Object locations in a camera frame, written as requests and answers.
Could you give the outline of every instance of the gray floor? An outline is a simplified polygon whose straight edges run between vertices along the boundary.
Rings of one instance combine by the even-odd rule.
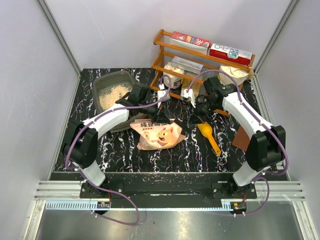
[[[249,203],[249,211],[259,207]],[[37,240],[302,240],[292,205],[269,202],[246,217],[214,212],[141,212],[139,226],[125,226],[88,211],[45,210]],[[134,211],[110,211],[122,221],[136,220]]]

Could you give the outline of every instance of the wooden rack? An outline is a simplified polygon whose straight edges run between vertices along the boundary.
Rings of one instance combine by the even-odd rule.
[[[173,50],[176,50],[176,51],[180,51],[180,52],[183,52],[183,53],[187,53],[187,54],[192,55],[192,56],[197,56],[198,58],[200,57],[200,58],[203,58],[203,59],[211,60],[211,61],[213,61],[215,63],[220,63],[220,64],[232,66],[232,67],[244,70],[244,71],[246,71],[248,73],[252,69],[252,65],[253,65],[254,60],[255,60],[255,55],[254,54],[252,55],[251,61],[250,61],[248,66],[247,65],[242,65],[242,64],[239,64],[239,63],[236,63],[236,62],[233,62],[233,61],[229,61],[229,60],[221,59],[221,58],[218,58],[218,57],[215,57],[215,56],[210,56],[210,55],[206,55],[206,54],[203,54],[203,53],[200,53],[200,52],[197,52],[197,51],[193,51],[193,50],[181,47],[181,46],[172,45],[172,44],[166,42],[166,38],[170,37],[171,35],[172,35],[171,32],[164,31],[163,29],[161,29],[157,33],[157,35],[155,36],[155,38],[153,40],[153,44],[154,45],[159,45],[159,53],[158,53],[156,59],[154,60],[154,62],[152,64],[152,68],[157,70],[155,78],[153,79],[153,81],[152,81],[152,83],[150,85],[150,88],[152,90],[154,90],[154,91],[160,90],[157,87],[157,83],[158,83],[158,79],[163,75],[163,73],[168,73],[168,74],[171,74],[171,75],[175,75],[175,76],[181,77],[181,78],[183,78],[185,80],[189,80],[189,81],[194,79],[194,77],[192,77],[192,76],[185,75],[185,74],[180,74],[180,73],[165,69],[164,68],[164,66],[165,66],[165,57],[174,58],[175,56],[178,56],[178,57],[181,57],[183,59],[187,59],[187,60],[193,61],[195,63],[202,64],[205,69],[208,69],[208,70],[219,70],[219,67],[216,67],[216,66],[213,66],[213,65],[210,65],[210,64],[206,64],[206,63],[203,63],[203,62],[200,62],[200,61],[196,61],[196,60],[184,57],[184,56],[180,56],[180,55],[172,53],[172,52],[165,51],[165,47],[173,49]],[[203,82],[204,82],[203,80],[205,80],[205,79],[206,79],[206,76],[204,75],[204,76],[199,77],[198,79],[196,79],[195,82],[203,84]],[[173,93],[173,92],[170,92],[170,96],[173,97],[173,98],[176,98],[176,99],[181,99],[180,95],[178,95],[176,93]],[[230,115],[229,112],[225,112],[225,111],[218,110],[218,109],[215,110],[215,112],[217,112],[219,114],[223,114],[223,115],[225,115],[227,117]]]

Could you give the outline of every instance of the pink bag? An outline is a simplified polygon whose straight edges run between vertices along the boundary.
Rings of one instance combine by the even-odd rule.
[[[176,146],[186,136],[181,135],[182,128],[176,123],[156,123],[151,119],[138,119],[130,127],[140,134],[139,150],[169,149]]]

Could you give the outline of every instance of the marble tabletop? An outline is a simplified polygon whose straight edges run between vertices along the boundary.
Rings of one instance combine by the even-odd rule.
[[[84,69],[73,102],[70,119],[85,120],[96,115],[92,85],[96,78],[120,71],[121,68]],[[151,68],[124,68],[140,83],[150,85],[155,77]],[[243,96],[259,113],[253,87],[246,81]],[[187,119],[190,106],[187,102],[171,98],[164,103],[164,112],[169,118]],[[140,135],[132,129],[107,132],[98,142],[97,162],[105,172],[234,172],[245,162],[245,153],[232,146],[239,128],[233,116],[213,113],[209,116],[213,137],[221,149],[217,156],[209,141],[202,136],[197,126],[191,128],[186,139],[173,148],[163,150],[138,150]],[[68,172],[64,168],[65,157],[60,153],[54,172]]]

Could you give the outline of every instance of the beige granules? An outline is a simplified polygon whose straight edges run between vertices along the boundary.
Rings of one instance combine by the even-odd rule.
[[[132,86],[128,83],[112,86],[104,89],[99,95],[99,101],[102,109],[108,110],[117,100],[121,99],[126,93],[132,90]]]

